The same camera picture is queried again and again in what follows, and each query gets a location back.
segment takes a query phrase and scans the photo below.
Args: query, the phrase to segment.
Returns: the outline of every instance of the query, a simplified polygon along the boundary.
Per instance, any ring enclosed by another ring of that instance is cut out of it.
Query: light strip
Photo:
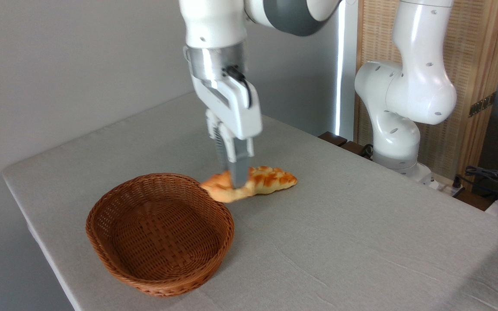
[[[335,97],[335,134],[339,135],[342,128],[342,75],[343,75],[343,47],[345,42],[345,1],[339,4],[338,9],[338,79]]]

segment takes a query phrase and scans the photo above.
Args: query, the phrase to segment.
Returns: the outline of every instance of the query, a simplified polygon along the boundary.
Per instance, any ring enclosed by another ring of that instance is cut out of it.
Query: brown basket
[[[213,276],[232,244],[233,219],[194,179],[150,174],[103,195],[87,217],[86,232],[119,281],[171,297]]]

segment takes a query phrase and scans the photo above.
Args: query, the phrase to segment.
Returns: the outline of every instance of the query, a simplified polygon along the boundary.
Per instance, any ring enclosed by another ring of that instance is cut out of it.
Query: metal hinge
[[[497,92],[493,92],[493,94],[480,100],[476,104],[473,104],[470,107],[470,114],[468,114],[468,118],[474,116],[475,114],[479,114],[482,110],[486,110],[489,106],[491,106],[495,102],[496,94]]]

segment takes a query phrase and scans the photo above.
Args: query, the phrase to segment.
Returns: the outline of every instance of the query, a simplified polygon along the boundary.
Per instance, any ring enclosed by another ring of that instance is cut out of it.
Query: white wall
[[[249,28],[248,77],[265,114],[332,130],[336,31]],[[183,45],[175,0],[0,1],[0,172],[190,92]],[[70,309],[0,177],[0,310]]]

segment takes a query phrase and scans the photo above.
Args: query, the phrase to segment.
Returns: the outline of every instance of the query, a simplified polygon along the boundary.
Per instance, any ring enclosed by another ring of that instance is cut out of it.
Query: bread roll
[[[223,203],[231,203],[245,197],[256,194],[270,194],[274,191],[293,187],[297,179],[291,173],[280,168],[257,167],[249,168],[249,178],[245,186],[233,189],[230,171],[213,175],[201,184],[209,195],[215,200]]]

